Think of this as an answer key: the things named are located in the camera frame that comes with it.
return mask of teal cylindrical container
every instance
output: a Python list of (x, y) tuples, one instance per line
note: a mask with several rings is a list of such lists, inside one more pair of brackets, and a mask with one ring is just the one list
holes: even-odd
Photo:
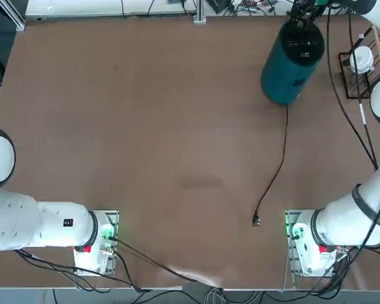
[(286, 22), (263, 68), (261, 82), (265, 95), (282, 105), (294, 101), (314, 73), (324, 51), (324, 38), (316, 24), (299, 28), (296, 22)]

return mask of tabletop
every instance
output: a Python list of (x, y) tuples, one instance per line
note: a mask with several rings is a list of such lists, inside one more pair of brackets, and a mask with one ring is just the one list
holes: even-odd
[[(319, 26), (325, 34), (325, 21)], [(260, 75), (283, 17), (80, 20), (30, 23), (16, 35), (0, 98), (0, 128), (17, 153), (5, 189), (39, 201), (118, 209), (120, 235), (207, 284), (281, 289), (286, 209), (322, 208), (372, 174), (331, 89), (326, 58), (289, 106), (280, 174), (261, 227), (251, 218), (282, 155), (284, 107)], [(356, 32), (369, 24), (355, 18)], [(347, 17), (333, 17), (331, 58), (349, 49)], [(343, 98), (363, 134), (357, 102)], [(365, 102), (380, 161), (380, 126)], [(144, 288), (184, 284), (125, 248)], [(70, 248), (33, 250), (73, 265)], [(116, 277), (126, 278), (117, 263)], [(124, 287), (93, 279), (97, 287)], [(309, 288), (312, 279), (300, 280)], [(0, 287), (60, 287), (59, 274), (0, 252)], [(292, 288), (288, 273), (287, 288)], [(364, 253), (346, 289), (380, 290), (380, 256)]]

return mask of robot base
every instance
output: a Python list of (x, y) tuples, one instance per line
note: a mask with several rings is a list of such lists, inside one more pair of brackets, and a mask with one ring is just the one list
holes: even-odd
[[(106, 237), (117, 236), (118, 232), (118, 210), (93, 210), (98, 220), (98, 233), (94, 244), (85, 248), (84, 252), (73, 249), (75, 266), (95, 271), (99, 274), (114, 274), (115, 256), (113, 252), (117, 248), (117, 242), (110, 241)], [(77, 270), (79, 276), (97, 276), (91, 272)]]
[(321, 252), (311, 232), (311, 217), (314, 210), (287, 210), (289, 256), (291, 270), (299, 276), (331, 277), (332, 271), (326, 274), (336, 261), (336, 250)]

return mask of cable plug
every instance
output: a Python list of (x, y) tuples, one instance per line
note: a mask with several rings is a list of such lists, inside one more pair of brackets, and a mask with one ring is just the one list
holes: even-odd
[(261, 225), (260, 218), (257, 214), (255, 214), (252, 218), (252, 226), (253, 227), (259, 227)]

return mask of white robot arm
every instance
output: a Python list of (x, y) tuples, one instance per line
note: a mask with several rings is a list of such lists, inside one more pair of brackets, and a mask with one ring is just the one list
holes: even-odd
[[(380, 29), (380, 0), (345, 0)], [(370, 107), (380, 123), (380, 76), (372, 84)], [(380, 209), (380, 168), (362, 185), (321, 210), (305, 210), (291, 234), (303, 276), (323, 276), (336, 261), (338, 246), (361, 246)], [(380, 218), (367, 246), (380, 245)]]
[[(15, 167), (15, 149), (0, 129), (0, 187)], [(105, 212), (71, 202), (36, 201), (0, 189), (0, 251), (25, 247), (73, 247), (75, 266), (100, 274), (113, 269), (115, 226)], [(80, 275), (91, 275), (83, 272)]]
[(345, 0), (345, 4), (380, 29), (380, 0)]

